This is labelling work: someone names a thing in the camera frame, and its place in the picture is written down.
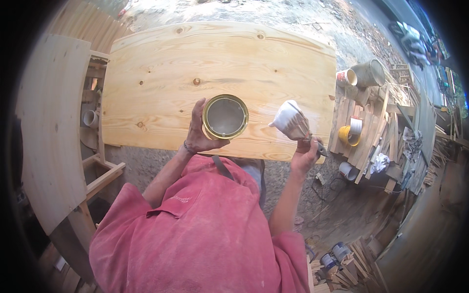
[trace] workbench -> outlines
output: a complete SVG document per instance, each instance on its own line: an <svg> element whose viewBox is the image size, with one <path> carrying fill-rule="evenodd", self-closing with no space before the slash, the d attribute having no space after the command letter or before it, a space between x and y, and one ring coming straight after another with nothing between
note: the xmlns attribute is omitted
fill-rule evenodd
<svg viewBox="0 0 469 293"><path fill-rule="evenodd" d="M335 72L330 46L259 24L198 22L142 31L111 48L103 141L177 150L196 101L232 94L246 104L248 126L229 145L206 153L290 161L296 142L267 124L294 99L327 147Z"/></svg>

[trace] hand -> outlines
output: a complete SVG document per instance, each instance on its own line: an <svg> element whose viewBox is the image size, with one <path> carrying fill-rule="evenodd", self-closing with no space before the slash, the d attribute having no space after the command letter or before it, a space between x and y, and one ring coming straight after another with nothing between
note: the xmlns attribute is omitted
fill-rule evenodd
<svg viewBox="0 0 469 293"><path fill-rule="evenodd" d="M219 149L230 143L228 139L209 139L202 131L202 111L207 102L203 98L197 101L194 109L192 109L192 120L187 133L186 145L193 152Z"/></svg>
<svg viewBox="0 0 469 293"><path fill-rule="evenodd" d="M318 154L318 141L323 144L322 139L315 136L311 139L311 142L305 140L298 141L290 165L293 173L306 176L306 173L320 157L320 154Z"/></svg>

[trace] can rim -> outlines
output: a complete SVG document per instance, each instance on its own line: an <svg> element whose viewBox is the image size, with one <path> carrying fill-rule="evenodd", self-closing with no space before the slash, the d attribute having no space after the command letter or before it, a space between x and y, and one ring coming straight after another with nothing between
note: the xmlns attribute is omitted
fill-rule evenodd
<svg viewBox="0 0 469 293"><path fill-rule="evenodd" d="M241 106L241 109L242 109L243 114L244 114L241 126L236 131L234 131L230 134L218 133L218 132L214 131L210 127L210 124L208 123L208 110L210 109L210 107L215 102L217 102L221 99L229 99L229 100L233 100L233 101L237 102ZM205 128L206 132L208 134L218 138L218 139L233 139L233 138L237 137L238 135L243 133L243 131L246 129L246 127L248 125L248 121L249 121L249 112L248 112L248 108L247 108L246 104L240 98L238 98L236 96L233 96L233 95L230 95L230 94L221 94L221 95L217 95L217 96L211 98L207 102L207 104L205 105L204 110L202 112L202 124L204 125L204 128Z"/></svg>

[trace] wrist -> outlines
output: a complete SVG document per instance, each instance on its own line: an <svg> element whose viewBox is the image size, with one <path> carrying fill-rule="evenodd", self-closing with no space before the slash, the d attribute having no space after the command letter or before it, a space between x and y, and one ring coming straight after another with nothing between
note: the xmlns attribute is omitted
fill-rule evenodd
<svg viewBox="0 0 469 293"><path fill-rule="evenodd" d="M292 169L290 171L290 177L295 181L300 181L301 183L303 183L306 180L306 173L307 172L301 170Z"/></svg>
<svg viewBox="0 0 469 293"><path fill-rule="evenodd" d="M181 144L179 146L179 149L178 149L177 153L184 156L184 157L188 157L188 158L191 158L196 154L196 153L193 153L190 150L188 150L186 147L184 147L184 144Z"/></svg>

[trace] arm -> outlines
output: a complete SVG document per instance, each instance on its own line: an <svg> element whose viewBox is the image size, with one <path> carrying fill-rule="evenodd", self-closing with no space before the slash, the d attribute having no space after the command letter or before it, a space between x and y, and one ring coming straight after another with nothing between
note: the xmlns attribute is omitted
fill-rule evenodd
<svg viewBox="0 0 469 293"><path fill-rule="evenodd" d="M157 208L163 201L166 189L173 185L182 174L192 156L200 151L219 149L230 143L229 140L208 139L202 131L202 111L207 101L205 98L197 101L192 109L192 120L185 141L186 147L181 145L176 155L161 169L155 179L148 185L143 197L152 208Z"/></svg>
<svg viewBox="0 0 469 293"><path fill-rule="evenodd" d="M318 140L313 137L311 142L298 141L295 154L292 157L291 171L277 205L269 219L269 229L272 236L283 231L292 231L295 225L296 209L300 199L306 173L319 159Z"/></svg>

